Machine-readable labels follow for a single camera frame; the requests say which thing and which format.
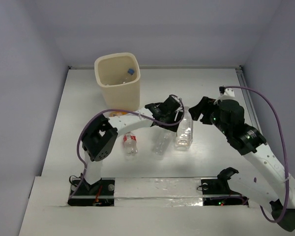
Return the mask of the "slim clear white-cap bottle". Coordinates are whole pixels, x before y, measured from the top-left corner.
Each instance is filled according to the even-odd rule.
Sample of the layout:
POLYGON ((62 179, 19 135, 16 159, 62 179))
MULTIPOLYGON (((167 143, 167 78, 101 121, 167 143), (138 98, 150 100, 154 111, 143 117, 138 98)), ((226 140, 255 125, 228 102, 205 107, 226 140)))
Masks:
POLYGON ((156 138, 156 141, 154 142, 152 152, 159 156, 164 155, 168 146, 173 141, 174 136, 175 136, 175 133, 173 131, 165 130, 165 129, 160 130, 156 138))

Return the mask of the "large clear square bottle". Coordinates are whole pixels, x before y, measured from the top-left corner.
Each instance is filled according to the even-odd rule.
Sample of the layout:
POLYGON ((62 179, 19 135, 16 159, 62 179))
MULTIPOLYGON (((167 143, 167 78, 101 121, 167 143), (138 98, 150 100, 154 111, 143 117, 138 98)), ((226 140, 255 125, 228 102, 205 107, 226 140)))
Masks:
POLYGON ((184 117, 178 126, 174 144, 175 150, 181 151, 188 150, 193 142, 193 119, 189 107, 185 106, 184 109, 184 117))

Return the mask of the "tall blue cap bottle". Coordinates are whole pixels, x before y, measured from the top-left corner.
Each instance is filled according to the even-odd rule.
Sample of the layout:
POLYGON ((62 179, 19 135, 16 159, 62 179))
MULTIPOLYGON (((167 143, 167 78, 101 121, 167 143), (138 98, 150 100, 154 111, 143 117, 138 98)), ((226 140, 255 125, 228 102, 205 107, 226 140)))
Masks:
POLYGON ((125 74, 124 78, 122 79, 122 83, 125 84, 125 83, 129 83, 132 81, 133 79, 133 74, 134 74, 134 70, 132 68, 129 68, 127 73, 125 74))

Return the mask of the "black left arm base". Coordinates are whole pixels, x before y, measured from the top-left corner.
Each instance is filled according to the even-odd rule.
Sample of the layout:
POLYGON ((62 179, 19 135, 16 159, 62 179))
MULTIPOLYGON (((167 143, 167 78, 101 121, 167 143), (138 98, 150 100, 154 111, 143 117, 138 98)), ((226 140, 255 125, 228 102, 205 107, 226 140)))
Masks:
POLYGON ((80 177, 70 176, 70 193, 67 203, 73 207, 112 207, 115 204, 114 178, 102 178, 93 185, 89 185, 83 180, 82 184, 77 188, 80 177))

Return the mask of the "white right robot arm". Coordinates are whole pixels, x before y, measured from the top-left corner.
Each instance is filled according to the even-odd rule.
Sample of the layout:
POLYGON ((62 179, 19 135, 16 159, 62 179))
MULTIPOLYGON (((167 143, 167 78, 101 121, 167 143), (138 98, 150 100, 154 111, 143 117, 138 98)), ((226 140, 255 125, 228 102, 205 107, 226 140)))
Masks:
POLYGON ((189 113, 194 121, 217 127, 230 146, 250 162, 271 187, 266 190, 252 180, 244 182, 238 170, 226 168, 217 176, 217 189, 227 193, 237 188, 257 202, 262 212, 270 212, 272 223, 288 232, 295 230, 295 178, 279 162, 259 130, 245 123, 244 108, 233 99, 203 97, 189 113))

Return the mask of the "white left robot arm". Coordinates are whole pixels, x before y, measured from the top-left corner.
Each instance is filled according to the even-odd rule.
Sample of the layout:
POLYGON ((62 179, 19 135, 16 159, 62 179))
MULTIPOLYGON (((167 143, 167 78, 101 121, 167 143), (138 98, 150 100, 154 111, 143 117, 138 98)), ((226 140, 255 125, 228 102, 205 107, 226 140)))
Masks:
POLYGON ((98 191, 102 162, 113 150, 118 137, 153 126, 176 131, 184 115, 184 105, 181 98, 171 94, 164 102, 150 103, 134 112, 125 111, 125 115, 104 116, 113 111, 120 112, 121 109, 108 109, 95 115, 78 138, 77 155, 81 157, 80 147, 86 154, 85 160, 81 160, 84 170, 79 184, 88 194, 98 191))

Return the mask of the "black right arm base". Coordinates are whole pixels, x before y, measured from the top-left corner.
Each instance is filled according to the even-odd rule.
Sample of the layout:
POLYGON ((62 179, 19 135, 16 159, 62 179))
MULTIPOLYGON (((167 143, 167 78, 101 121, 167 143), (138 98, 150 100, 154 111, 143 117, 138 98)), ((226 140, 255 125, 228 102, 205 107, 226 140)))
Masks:
POLYGON ((217 177, 201 179, 197 187, 202 192, 204 206, 249 206, 248 198, 230 189, 228 181, 238 170, 228 167, 223 169, 217 177))

